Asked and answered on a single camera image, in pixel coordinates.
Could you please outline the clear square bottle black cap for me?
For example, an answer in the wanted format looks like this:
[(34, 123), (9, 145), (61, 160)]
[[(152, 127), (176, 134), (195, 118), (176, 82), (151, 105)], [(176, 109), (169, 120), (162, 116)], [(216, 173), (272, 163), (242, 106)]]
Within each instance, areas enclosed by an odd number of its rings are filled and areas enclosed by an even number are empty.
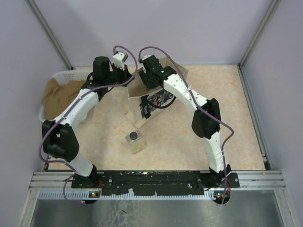
[(145, 148), (145, 141), (140, 131), (130, 132), (126, 135), (125, 140), (133, 154), (137, 154)]

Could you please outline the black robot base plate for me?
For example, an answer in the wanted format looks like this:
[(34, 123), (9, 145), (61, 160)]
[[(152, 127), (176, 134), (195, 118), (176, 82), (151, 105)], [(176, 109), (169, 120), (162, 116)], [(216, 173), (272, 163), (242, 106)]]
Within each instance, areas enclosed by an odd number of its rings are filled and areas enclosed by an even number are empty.
[(215, 201), (227, 203), (232, 188), (239, 188), (238, 175), (229, 172), (227, 178), (214, 171), (104, 171), (91, 176), (75, 175), (74, 189), (96, 189), (92, 197), (125, 196), (200, 196), (214, 189)]

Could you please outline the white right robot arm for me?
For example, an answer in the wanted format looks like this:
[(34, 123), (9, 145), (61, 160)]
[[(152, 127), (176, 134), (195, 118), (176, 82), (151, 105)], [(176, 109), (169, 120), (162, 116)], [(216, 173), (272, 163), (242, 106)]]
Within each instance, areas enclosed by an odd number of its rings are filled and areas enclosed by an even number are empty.
[(204, 141), (212, 183), (227, 188), (231, 169), (220, 139), (221, 114), (218, 101), (207, 99), (192, 89), (175, 62), (172, 63), (173, 67), (163, 67), (154, 55), (145, 55), (138, 61), (143, 65), (139, 75), (146, 87), (162, 87), (193, 112), (191, 127), (195, 135)]

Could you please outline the cream canvas tote bag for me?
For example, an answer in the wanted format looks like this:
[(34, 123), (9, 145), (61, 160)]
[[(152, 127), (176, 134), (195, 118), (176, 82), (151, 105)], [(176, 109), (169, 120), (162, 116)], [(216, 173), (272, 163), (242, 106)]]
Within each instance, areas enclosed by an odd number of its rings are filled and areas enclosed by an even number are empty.
[(175, 97), (160, 86), (148, 89), (139, 75), (141, 72), (144, 72), (143, 66), (138, 69), (130, 84), (121, 87), (119, 98), (122, 113), (136, 128), (143, 126), (175, 101)]

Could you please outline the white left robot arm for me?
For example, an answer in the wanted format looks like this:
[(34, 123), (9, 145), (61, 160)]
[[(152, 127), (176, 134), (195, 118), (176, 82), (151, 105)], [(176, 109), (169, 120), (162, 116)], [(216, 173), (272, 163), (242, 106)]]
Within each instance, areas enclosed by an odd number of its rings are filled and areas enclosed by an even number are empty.
[(131, 82), (133, 76), (125, 64), (127, 57), (125, 52), (114, 53), (112, 59), (96, 57), (93, 71), (71, 104), (52, 121), (46, 120), (42, 124), (39, 151), (52, 157), (51, 161), (44, 162), (65, 164), (82, 177), (82, 183), (89, 188), (98, 184), (97, 169), (80, 153), (75, 130), (110, 88), (127, 86)]

